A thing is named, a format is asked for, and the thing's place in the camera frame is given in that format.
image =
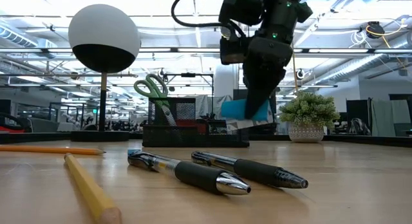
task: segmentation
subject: office desk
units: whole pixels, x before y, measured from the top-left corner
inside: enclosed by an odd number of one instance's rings
[[[164,174],[128,166],[126,143],[43,142],[33,145],[92,147],[104,156],[76,156],[115,200],[123,223],[410,223],[412,150],[325,142],[251,142],[248,149],[197,149],[278,165],[309,181],[303,190],[249,182],[246,196],[216,196]],[[189,160],[195,149],[145,148]],[[93,223],[63,155],[0,153],[0,223]]]

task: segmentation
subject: potted plant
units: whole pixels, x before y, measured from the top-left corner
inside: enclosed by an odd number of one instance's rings
[[[282,122],[289,122],[289,137],[293,142],[320,142],[323,127],[333,127],[339,119],[333,97],[299,91],[297,97],[279,109]]]

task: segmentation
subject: yellow pencil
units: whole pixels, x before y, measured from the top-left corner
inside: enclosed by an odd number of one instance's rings
[[[0,151],[17,151],[29,153],[71,153],[71,154],[87,154],[98,155],[104,154],[105,151],[100,149],[84,149],[77,147],[38,147],[29,145],[0,145]]]
[[[121,224],[122,214],[113,200],[99,187],[76,158],[64,156],[71,174],[78,185],[90,211],[98,224]]]

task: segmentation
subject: ball stand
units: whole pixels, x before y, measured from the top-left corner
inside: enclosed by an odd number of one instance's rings
[[[105,131],[104,124],[106,121],[106,98],[108,74],[102,72],[100,86],[100,110],[98,118],[98,131],[72,131],[70,140],[72,142],[123,142],[129,141],[127,131]]]

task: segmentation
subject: black mesh organizer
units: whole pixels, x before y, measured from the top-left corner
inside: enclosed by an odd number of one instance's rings
[[[227,131],[224,120],[196,120],[195,98],[150,98],[144,147],[248,147],[246,129]]]

